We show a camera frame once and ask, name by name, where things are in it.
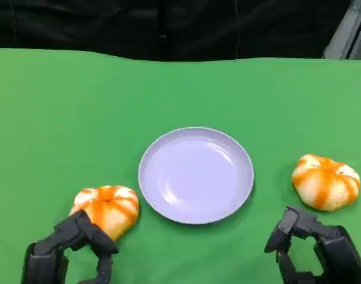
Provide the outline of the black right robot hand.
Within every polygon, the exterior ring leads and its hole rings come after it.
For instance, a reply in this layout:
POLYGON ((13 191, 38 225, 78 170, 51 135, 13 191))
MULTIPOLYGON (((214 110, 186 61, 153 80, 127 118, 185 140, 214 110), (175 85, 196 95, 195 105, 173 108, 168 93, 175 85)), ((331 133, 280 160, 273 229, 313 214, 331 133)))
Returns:
POLYGON ((324 225, 304 209, 285 208, 264 249, 265 253, 273 251, 284 283, 361 283, 361 257, 347 230, 341 225, 324 225), (288 255, 292 237, 315 239, 314 252, 322 274, 296 270, 288 255))

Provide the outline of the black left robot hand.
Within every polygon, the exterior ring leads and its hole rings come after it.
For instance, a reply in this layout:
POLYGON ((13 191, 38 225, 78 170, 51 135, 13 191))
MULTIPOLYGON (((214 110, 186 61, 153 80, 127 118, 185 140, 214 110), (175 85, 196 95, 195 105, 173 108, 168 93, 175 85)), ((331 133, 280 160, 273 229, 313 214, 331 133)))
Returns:
POLYGON ((80 283, 110 283, 112 256, 119 252, 114 241, 80 210, 54 226, 48 237, 27 247, 21 283, 65 283, 69 259, 65 250, 89 246, 98 258, 97 275, 80 283))

